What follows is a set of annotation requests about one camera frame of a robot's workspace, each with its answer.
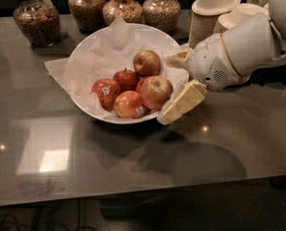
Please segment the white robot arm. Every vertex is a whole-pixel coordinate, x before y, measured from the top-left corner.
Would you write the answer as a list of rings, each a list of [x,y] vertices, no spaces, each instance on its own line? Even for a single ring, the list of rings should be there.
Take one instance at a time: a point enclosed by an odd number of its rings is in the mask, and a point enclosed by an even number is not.
[[[216,33],[195,48],[166,59],[188,71],[157,120],[168,125],[201,103],[208,90],[222,90],[248,80],[252,71],[286,64],[286,0],[269,0],[269,13],[257,13],[223,33]]]

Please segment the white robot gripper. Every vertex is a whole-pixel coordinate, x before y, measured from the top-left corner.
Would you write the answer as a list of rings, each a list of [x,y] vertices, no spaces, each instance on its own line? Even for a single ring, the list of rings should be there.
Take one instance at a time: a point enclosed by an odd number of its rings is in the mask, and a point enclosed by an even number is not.
[[[180,81],[176,85],[170,100],[157,116],[163,125],[173,123],[199,105],[204,100],[207,89],[222,90],[238,84],[242,79],[229,58],[222,34],[214,34],[203,40],[194,51],[185,48],[171,54],[165,62],[170,67],[189,69],[196,80],[188,83]]]

